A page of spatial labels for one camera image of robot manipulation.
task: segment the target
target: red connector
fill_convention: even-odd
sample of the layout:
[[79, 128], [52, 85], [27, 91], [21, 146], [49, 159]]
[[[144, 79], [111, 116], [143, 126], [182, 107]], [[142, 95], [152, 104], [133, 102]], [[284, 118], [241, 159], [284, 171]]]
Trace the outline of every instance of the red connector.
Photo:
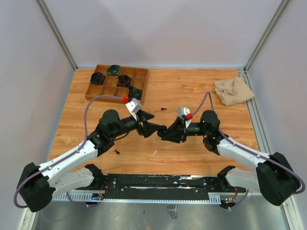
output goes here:
[[191, 113], [189, 113], [188, 115], [187, 115], [187, 119], [188, 120], [191, 120], [193, 118], [193, 115], [191, 114]]
[[128, 103], [128, 102], [129, 102], [129, 98], [128, 98], [127, 96], [124, 96], [124, 97], [123, 97], [123, 102], [124, 102], [124, 103]]

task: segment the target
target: wall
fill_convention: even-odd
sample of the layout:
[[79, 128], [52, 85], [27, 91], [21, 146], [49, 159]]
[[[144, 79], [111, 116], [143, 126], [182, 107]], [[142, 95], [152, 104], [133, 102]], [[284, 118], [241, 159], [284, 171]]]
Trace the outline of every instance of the wall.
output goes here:
[[[307, 1], [286, 9], [250, 73], [274, 151], [307, 182]], [[307, 192], [295, 195], [307, 228]]]
[[19, 177], [26, 164], [46, 161], [73, 70], [34, 0], [2, 1], [0, 31], [0, 222], [14, 230]]
[[79, 67], [242, 67], [281, 0], [45, 0]]

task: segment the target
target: folded towel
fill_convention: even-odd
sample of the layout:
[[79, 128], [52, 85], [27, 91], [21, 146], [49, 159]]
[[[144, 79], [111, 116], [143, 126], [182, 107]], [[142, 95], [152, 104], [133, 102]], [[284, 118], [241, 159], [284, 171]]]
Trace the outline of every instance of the folded towel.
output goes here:
[[255, 97], [255, 94], [245, 84], [241, 77], [216, 81], [214, 86], [216, 94], [226, 106], [245, 102]]

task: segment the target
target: wooden tabletop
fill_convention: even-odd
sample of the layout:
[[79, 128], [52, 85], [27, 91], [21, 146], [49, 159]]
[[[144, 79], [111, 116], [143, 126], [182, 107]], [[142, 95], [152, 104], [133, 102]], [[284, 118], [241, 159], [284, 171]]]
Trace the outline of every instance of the wooden tabletop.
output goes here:
[[[88, 104], [84, 94], [93, 71], [77, 69], [74, 74], [50, 160], [77, 146], [84, 138], [83, 116]], [[258, 149], [246, 103], [226, 107], [213, 90], [215, 81], [235, 76], [236, 69], [150, 69], [142, 110], [155, 115], [150, 122], [169, 127], [175, 121], [180, 106], [195, 111], [205, 93], [210, 91], [215, 111], [221, 121], [221, 130], [236, 141]], [[123, 104], [94, 102], [87, 116], [89, 133], [95, 129], [107, 109], [117, 110], [120, 119], [130, 115]], [[198, 122], [202, 112], [207, 109], [210, 109], [209, 98], [193, 121]], [[187, 137], [185, 143], [176, 144], [161, 141], [156, 134], [145, 139], [136, 131], [132, 131], [127, 137], [117, 141], [108, 152], [86, 164], [90, 163], [104, 173], [211, 175], [217, 174], [228, 165], [246, 170], [229, 158], [209, 152], [202, 143], [202, 137]]]

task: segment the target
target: wooden tray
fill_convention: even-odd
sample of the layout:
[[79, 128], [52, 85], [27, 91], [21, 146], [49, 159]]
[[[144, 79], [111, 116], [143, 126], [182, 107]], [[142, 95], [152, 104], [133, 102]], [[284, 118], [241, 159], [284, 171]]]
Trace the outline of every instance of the wooden tray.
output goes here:
[[[96, 69], [93, 73], [101, 72], [105, 75], [105, 81], [103, 85], [92, 85], [89, 83], [85, 97], [87, 100], [91, 100], [96, 96], [99, 95], [113, 95], [117, 97], [124, 97], [128, 96], [129, 89], [128, 87], [119, 87], [117, 86], [118, 83], [118, 76], [111, 76], [107, 75], [106, 70], [109, 65], [97, 65]], [[148, 81], [148, 69], [143, 68], [134, 68], [134, 67], [126, 67], [122, 66], [119, 75], [128, 75], [131, 77], [131, 85], [142, 90], [142, 97], [140, 102], [144, 103], [146, 88], [147, 88], [147, 81]], [[125, 102], [113, 98], [99, 98], [97, 101], [101, 102], [111, 102], [111, 103], [119, 103], [125, 104]]]

